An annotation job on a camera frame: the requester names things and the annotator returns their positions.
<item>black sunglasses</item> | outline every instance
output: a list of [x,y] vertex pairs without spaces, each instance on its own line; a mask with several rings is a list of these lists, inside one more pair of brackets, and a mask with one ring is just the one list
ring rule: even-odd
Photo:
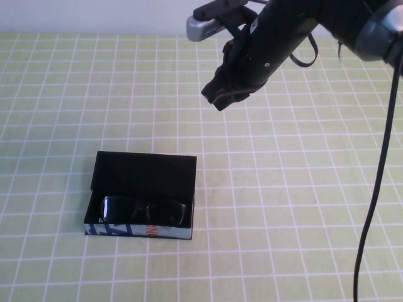
[[153,225],[178,226],[186,215],[186,205],[175,199],[143,201],[107,196],[101,203],[101,219],[105,223],[131,223],[142,215]]

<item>table surface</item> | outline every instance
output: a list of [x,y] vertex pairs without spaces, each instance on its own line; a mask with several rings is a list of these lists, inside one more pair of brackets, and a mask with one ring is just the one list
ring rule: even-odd
[[[218,112],[225,42],[0,33],[0,301],[351,300],[393,70],[321,38]],[[362,301],[403,301],[402,105]],[[84,236],[97,150],[196,155],[193,240]]]

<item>black wire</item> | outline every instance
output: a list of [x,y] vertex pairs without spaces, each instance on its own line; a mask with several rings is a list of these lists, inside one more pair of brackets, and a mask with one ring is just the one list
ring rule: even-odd
[[299,59],[297,59],[294,56],[294,54],[291,54],[290,59],[292,60],[292,62],[294,62],[299,67],[304,67],[304,68],[311,67],[315,63],[317,56],[319,55],[319,47],[317,46],[314,36],[312,36],[311,33],[309,34],[308,39],[309,39],[310,44],[314,48],[315,58],[311,61],[311,63],[304,63],[304,62],[299,61]]
[[387,157],[387,152],[388,152],[388,147],[389,147],[390,133],[392,132],[392,122],[393,122],[393,115],[394,115],[395,104],[396,104],[397,88],[399,86],[400,73],[401,73],[401,70],[403,67],[403,47],[402,47],[402,50],[400,51],[399,57],[397,57],[397,58],[399,59],[399,63],[395,66],[393,80],[392,80],[392,88],[390,90],[389,108],[388,108],[386,125],[385,125],[385,134],[383,136],[382,149],[381,149],[380,158],[379,158],[377,178],[375,179],[375,185],[373,188],[373,194],[372,194],[372,199],[371,199],[371,203],[370,203],[370,208],[368,210],[368,214],[366,216],[366,220],[364,223],[363,231],[362,231],[361,238],[360,238],[360,244],[358,246],[356,263],[355,263],[354,283],[353,283],[354,302],[358,302],[358,274],[360,273],[360,265],[361,265],[361,260],[363,257],[366,235],[368,234],[368,231],[370,229],[371,221],[372,221],[373,214],[375,212],[375,207],[377,205],[377,201],[378,201],[378,197],[379,197],[380,185],[382,182],[382,175],[383,175],[383,170],[385,168],[385,162],[386,162],[386,157]]

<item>open box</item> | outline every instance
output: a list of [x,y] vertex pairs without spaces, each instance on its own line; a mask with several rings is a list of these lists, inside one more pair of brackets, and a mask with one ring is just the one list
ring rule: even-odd
[[[98,151],[91,199],[84,219],[86,235],[175,238],[191,240],[195,207],[196,157]],[[135,221],[108,223],[101,219],[106,196],[180,200],[186,207],[179,226]]]

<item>black strap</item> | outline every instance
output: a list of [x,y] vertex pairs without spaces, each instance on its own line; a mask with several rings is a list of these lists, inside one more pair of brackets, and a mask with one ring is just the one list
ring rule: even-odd
[[315,59],[314,59],[311,63],[304,63],[304,62],[299,61],[299,59],[297,59],[293,54],[291,54],[291,55],[290,55],[290,58],[291,58],[292,62],[294,62],[295,64],[297,64],[299,67],[304,67],[304,68],[306,68],[306,67],[312,66],[312,65],[315,63],[315,61],[316,61],[316,59],[317,59],[317,56],[318,56],[318,54],[319,54],[319,48],[318,48],[318,46],[317,46],[317,44],[316,44],[316,41],[315,41],[315,39],[314,39],[314,37],[312,36],[311,33],[309,34],[308,39],[309,39],[310,44],[311,44],[312,47],[314,48],[314,51],[315,51]]
[[338,48],[338,56],[339,56],[339,61],[341,61],[341,47],[343,46],[343,43],[339,41],[339,48]]
[[223,16],[217,16],[215,19],[220,22],[220,24],[224,26],[235,39],[241,38],[242,31],[233,22]]

